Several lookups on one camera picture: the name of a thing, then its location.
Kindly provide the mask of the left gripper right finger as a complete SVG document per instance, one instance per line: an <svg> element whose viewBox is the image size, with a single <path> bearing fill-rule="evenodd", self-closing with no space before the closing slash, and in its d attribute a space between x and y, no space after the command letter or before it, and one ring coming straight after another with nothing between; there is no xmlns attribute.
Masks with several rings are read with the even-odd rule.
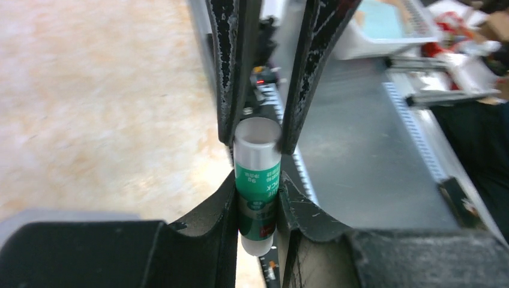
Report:
<svg viewBox="0 0 509 288"><path fill-rule="evenodd" d="M507 287L508 248L479 230L354 229L280 176L282 287Z"/></svg>

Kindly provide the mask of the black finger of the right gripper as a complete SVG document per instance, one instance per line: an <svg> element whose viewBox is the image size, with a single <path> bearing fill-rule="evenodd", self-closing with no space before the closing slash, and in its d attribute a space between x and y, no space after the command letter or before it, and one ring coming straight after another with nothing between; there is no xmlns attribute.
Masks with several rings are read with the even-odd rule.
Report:
<svg viewBox="0 0 509 288"><path fill-rule="evenodd" d="M244 108L255 61L262 1L206 1L212 29L218 139L229 146Z"/></svg>
<svg viewBox="0 0 509 288"><path fill-rule="evenodd" d="M294 153L327 60L360 1L307 1L282 123L280 152Z"/></svg>

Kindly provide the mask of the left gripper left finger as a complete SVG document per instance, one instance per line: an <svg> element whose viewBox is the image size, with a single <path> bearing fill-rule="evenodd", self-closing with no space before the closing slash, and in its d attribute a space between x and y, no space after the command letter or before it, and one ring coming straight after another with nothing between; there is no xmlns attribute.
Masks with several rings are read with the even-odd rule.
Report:
<svg viewBox="0 0 509 288"><path fill-rule="evenodd" d="M35 222L1 248L2 287L234 287L235 176L173 223Z"/></svg>

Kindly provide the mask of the white glue stick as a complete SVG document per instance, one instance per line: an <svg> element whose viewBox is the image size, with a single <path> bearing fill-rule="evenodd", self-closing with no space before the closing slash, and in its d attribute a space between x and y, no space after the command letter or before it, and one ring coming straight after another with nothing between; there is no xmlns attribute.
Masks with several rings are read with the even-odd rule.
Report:
<svg viewBox="0 0 509 288"><path fill-rule="evenodd" d="M242 247L252 256L263 256L273 246L282 159L277 142L281 133L276 121L252 117L242 120L234 134L238 229Z"/></svg>

